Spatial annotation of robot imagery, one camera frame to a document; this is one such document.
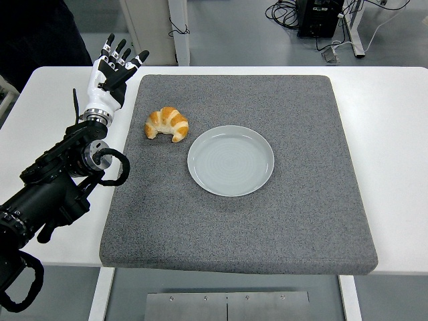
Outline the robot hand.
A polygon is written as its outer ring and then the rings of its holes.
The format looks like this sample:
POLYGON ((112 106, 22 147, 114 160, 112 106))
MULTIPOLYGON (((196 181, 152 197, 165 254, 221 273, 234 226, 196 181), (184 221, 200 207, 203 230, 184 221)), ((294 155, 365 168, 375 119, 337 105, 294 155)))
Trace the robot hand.
POLYGON ((149 51, 144 50, 130 61, 130 49, 125 49, 126 40, 122 39, 113 46, 115 35, 110 34, 100 50, 100 56, 94 62, 88 82, 89 104, 87 109, 99 109, 112 115, 121 109, 126 93, 126 82, 143 65, 149 51))

